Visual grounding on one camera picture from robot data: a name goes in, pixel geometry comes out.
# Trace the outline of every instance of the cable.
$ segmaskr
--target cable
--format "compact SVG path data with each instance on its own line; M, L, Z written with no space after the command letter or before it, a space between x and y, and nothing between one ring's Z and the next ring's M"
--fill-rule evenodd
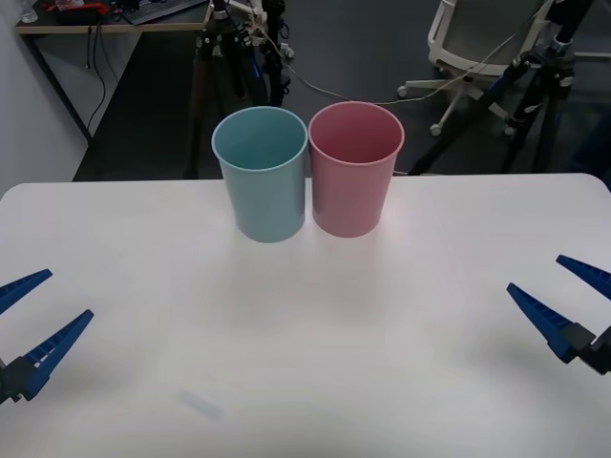
M102 78L102 75L100 74L99 69L97 68L97 61L96 61L97 38L100 35L101 29L102 29L102 21L100 19L100 21L97 23L97 28L95 29L93 59L94 59L94 70L95 70L95 73L97 74L97 78L99 79L99 82L102 83L102 100L99 102L99 104L95 108L94 112L92 113L91 117L89 118L89 122L87 122L87 130L88 131L90 131L90 128L91 128L91 125L92 125L92 121L94 120L95 115L97 114L97 112L99 112L100 108L102 108L102 105L104 105L104 102L106 101L106 83L104 82L104 78Z
M116 76L115 69L113 68L113 65L111 64L111 59L108 57L108 52L106 51L106 45L104 44L104 33L102 30L101 24L98 28L99 28L99 43L100 45L102 45L102 52L104 53L104 59L106 60L106 65L108 65L108 68L111 70L111 73L115 77L116 84L118 84L118 76Z
M444 84L442 84L441 86L436 88L432 93L424 95L422 97L407 98L407 99L402 99L402 100L393 100L393 101L385 101L385 102L369 102L369 103L373 103L374 105L395 105L395 104L399 104L399 103L419 102L421 100L426 100L427 98L433 97L434 95L436 95L439 92L443 91L448 86L450 86L454 82L464 78L465 76L468 76L468 75L473 74L473 73L481 72L486 67L488 67L489 60L492 59L497 52L499 52L505 45L507 45L510 41L512 41L522 31L522 29L525 26L527 26L534 19L537 18L539 13L542 12L548 6L548 4L553 3L554 1L555 0L548 0L547 2L543 3L543 5L537 10L537 12L535 12L524 24L522 24L515 33L513 33L509 38L507 38L505 41L503 41L496 48L494 48L486 57L484 57L484 59L481 62L477 62L476 64L473 64L471 67L469 67L460 76L457 76L457 77L455 77L453 79L450 79L450 80L446 81ZM288 62L286 62L286 59L284 59L282 53L280 52L280 50L278 49L276 44L273 42L273 40L271 40L269 38L269 36L265 32L263 26L261 24L259 24L256 21L256 19L254 17L252 17L252 16L251 16L251 21L252 21L253 26L255 27L255 29L257 29L258 31L261 32L261 34L265 37L265 39L272 45L274 51L282 58L282 60L284 61L284 64L286 65L286 67L289 70L291 70L293 72L293 74L295 74L295 76L297 76L297 79L299 79L302 82L302 84L306 85L310 89L312 89L312 90L314 90L314 91L316 91L317 93L320 93L320 94L324 94L324 95L327 95L327 96L330 96L330 97L333 97L333 98L339 98L341 100L354 101L354 99L351 99L351 98L346 97L344 95L336 94L336 93L334 93L332 91L327 91L325 89L319 88L318 86L315 86L312 83L310 83L309 81L307 81L304 77L302 77L300 74L298 74L297 71L295 69L293 69ZM483 67L481 69L475 70L475 68L480 66L480 65L483 65Z

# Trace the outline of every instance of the pink cup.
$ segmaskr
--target pink cup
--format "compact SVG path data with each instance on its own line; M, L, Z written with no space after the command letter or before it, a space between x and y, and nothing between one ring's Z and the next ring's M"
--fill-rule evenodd
M314 219L333 236L365 235L379 222L405 132L389 111L342 102L309 123Z

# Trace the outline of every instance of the tripod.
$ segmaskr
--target tripod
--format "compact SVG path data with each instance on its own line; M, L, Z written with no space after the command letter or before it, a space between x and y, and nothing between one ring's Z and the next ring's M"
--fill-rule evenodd
M208 102L214 98L221 117L226 117L221 96L218 68L215 60L226 59L231 72L234 95L245 99L248 94L254 106L282 106L290 80L283 75L280 56L272 52L271 44L263 45L264 71L269 75L269 95L250 33L236 24L225 0L213 0L213 17L196 38L193 63L193 79L189 110L187 140L187 165L184 179L197 179L200 146L203 136L204 113ZM283 24L284 0L264 0L268 36L278 44L280 27Z
M516 132L509 144L501 173L508 173L511 169L547 100L533 164L534 173L545 172L554 151L562 111L575 77L576 57L569 49L573 44L573 36L593 1L565 0L559 4L559 8L563 9L564 24L558 35L547 46L534 47L516 58L465 116L444 130L437 143L415 163L408 175L417 176L427 172L469 127L486 114L491 105L500 100L507 90L530 70L536 70L536 73L516 112L506 119L507 124L516 129Z

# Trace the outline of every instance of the plastic cup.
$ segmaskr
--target plastic cup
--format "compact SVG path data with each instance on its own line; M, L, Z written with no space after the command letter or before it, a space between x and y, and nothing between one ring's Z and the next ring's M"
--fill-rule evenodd
M306 125L282 108L247 108L215 129L212 149L247 237L282 241L304 224L306 144Z
M333 236L360 237L379 222L405 133L389 111L342 102L309 124L313 213Z

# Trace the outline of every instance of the table leg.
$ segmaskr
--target table leg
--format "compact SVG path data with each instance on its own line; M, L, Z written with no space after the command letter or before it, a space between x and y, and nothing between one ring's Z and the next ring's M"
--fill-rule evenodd
M40 50L36 46L36 43L35 43L36 35L21 35L21 37L23 38L23 41L26 43L28 50L30 50L30 53L32 54L34 60L36 61L40 69L42 70L42 73L45 74L45 76L51 83L51 86L55 90L55 93L59 96L59 99L64 104L64 107L66 107L66 110L68 110L68 113L70 113L70 116L72 117L73 121L76 123L76 127L78 127L80 132L83 134L83 136L87 140L87 145L92 146L94 143L94 138L87 130L87 126L85 125L83 120L80 118L80 116L76 112L76 109L74 108L73 103L70 101L70 99L64 92L63 88L61 87L61 84L59 84L59 81L57 81L57 78L53 74L53 70L51 70L51 67L49 67L49 64L45 60L45 57L42 55L42 52L40 52Z

